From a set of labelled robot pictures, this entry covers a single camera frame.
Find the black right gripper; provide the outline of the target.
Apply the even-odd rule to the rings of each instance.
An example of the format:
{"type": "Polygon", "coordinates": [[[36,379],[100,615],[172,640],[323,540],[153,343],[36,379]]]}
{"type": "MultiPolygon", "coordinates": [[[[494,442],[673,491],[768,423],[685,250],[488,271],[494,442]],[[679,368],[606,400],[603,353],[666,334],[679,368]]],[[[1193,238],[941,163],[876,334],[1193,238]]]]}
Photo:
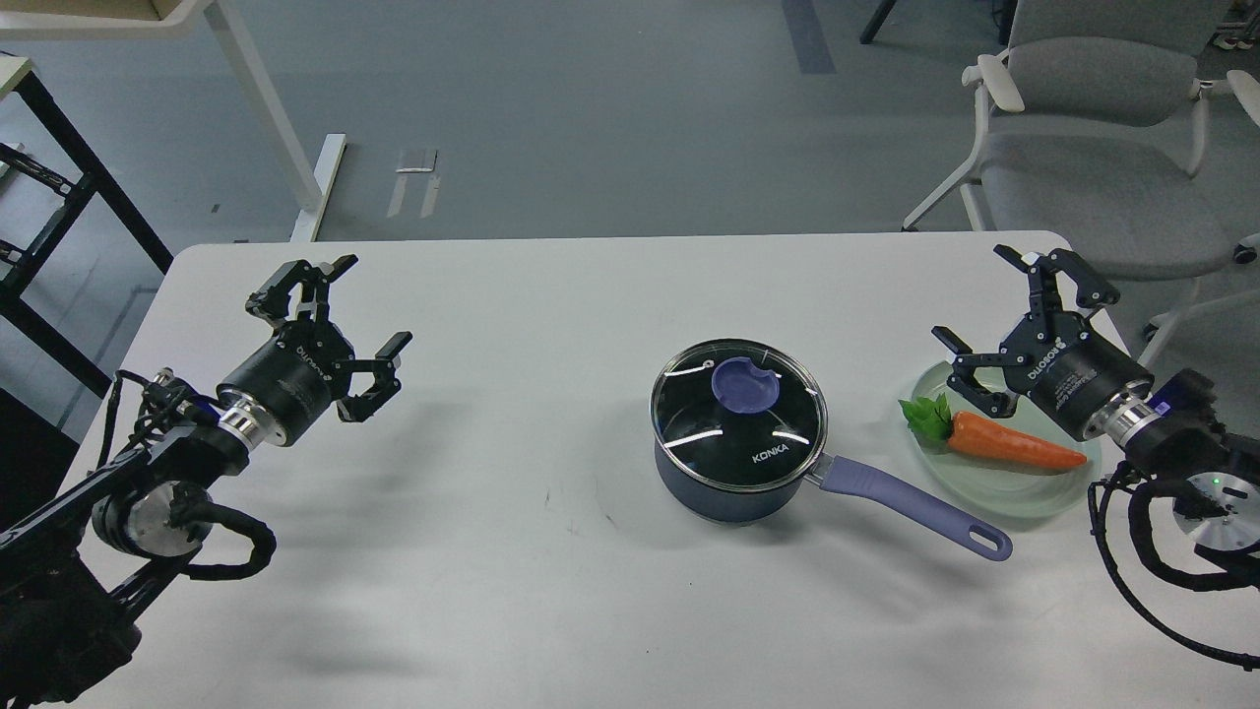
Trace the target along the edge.
{"type": "Polygon", "coordinates": [[[1074,440],[1097,438],[1091,421],[1120,392],[1147,395],[1154,377],[1111,341],[1094,331],[1090,319],[1121,297],[1120,290],[1067,248],[1048,254],[1021,254],[1011,246],[994,246],[994,254],[1021,269],[1028,280],[1028,311],[998,353],[976,353],[945,326],[931,335],[951,353],[948,387],[992,419],[1008,419],[1017,395],[1026,395],[1074,440]],[[1065,309],[1058,278],[1075,285],[1077,309],[1065,309]],[[990,390],[976,380],[978,369],[1003,369],[1005,390],[990,390]]]}

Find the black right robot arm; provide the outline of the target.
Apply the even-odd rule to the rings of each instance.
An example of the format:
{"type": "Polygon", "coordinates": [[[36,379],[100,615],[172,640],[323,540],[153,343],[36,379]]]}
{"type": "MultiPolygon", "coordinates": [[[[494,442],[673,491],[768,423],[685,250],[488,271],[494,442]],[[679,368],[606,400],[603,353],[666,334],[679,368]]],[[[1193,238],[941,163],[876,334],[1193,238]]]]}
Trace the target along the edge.
{"type": "Polygon", "coordinates": [[[1011,418],[1026,399],[1074,440],[1111,440],[1121,462],[1086,492],[1108,578],[1157,632],[1252,672],[1256,656],[1192,640],[1138,599],[1108,547],[1108,506],[1118,490],[1128,494],[1131,545],[1162,582],[1196,593],[1256,589],[1256,441],[1225,431],[1211,382],[1198,372],[1184,369],[1153,390],[1147,366],[1097,335],[1094,315],[1120,293],[1074,251],[994,252],[1026,275],[1028,310],[995,353],[976,353],[949,327],[932,327],[951,353],[949,389],[994,419],[1011,418]]]}

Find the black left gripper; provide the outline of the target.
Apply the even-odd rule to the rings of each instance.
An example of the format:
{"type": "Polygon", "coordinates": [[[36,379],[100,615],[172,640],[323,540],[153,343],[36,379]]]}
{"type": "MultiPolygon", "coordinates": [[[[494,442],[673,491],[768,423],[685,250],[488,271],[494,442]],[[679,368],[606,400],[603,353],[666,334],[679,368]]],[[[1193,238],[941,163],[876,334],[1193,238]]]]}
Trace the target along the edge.
{"type": "Polygon", "coordinates": [[[359,359],[352,358],[352,344],[336,326],[284,326],[292,320],[329,322],[331,283],[357,262],[357,254],[319,264],[289,261],[246,298],[247,314],[280,329],[220,382],[217,395],[227,406],[247,398],[265,408],[271,445],[295,445],[335,399],[339,419],[365,422],[402,390],[399,356],[413,332],[396,332],[375,356],[359,359]],[[346,394],[355,373],[370,373],[372,385],[358,395],[346,394]]]}

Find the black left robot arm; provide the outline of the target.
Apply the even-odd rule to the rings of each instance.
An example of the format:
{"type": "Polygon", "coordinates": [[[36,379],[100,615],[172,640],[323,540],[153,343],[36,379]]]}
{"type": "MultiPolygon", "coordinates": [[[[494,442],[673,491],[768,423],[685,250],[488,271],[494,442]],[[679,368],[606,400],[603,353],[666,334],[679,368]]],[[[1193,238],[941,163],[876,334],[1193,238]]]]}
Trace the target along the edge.
{"type": "Polygon", "coordinates": [[[330,319],[330,288],[357,264],[295,259],[246,300],[271,337],[204,395],[169,369],[120,369],[106,408],[113,438],[121,387],[139,383],[139,418],[116,453],[3,533],[3,705],[69,703],[132,660],[139,616],[176,576],[238,582],[265,570],[278,539],[265,521],[213,501],[261,445],[292,447],[329,409],[373,417],[401,390],[397,332],[358,358],[330,319]]]}

